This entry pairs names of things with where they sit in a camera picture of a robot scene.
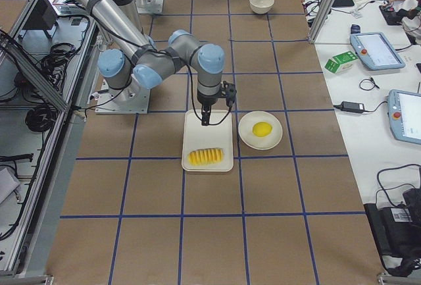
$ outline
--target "lemon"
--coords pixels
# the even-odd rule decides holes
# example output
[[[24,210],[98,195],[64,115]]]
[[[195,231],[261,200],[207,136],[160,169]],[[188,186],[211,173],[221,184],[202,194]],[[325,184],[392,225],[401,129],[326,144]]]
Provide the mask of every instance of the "lemon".
[[[265,137],[272,132],[272,125],[267,122],[258,122],[253,126],[253,134],[257,137]]]

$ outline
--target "power adapter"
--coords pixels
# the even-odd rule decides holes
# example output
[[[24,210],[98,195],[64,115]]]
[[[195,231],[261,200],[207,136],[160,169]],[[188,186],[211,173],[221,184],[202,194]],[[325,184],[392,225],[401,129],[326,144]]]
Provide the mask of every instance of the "power adapter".
[[[354,102],[343,101],[339,105],[334,105],[334,107],[336,109],[339,109],[340,111],[343,111],[343,112],[358,113],[358,114],[362,114],[362,113],[366,112],[366,110],[364,108],[364,104],[362,104],[362,103],[354,103]]]

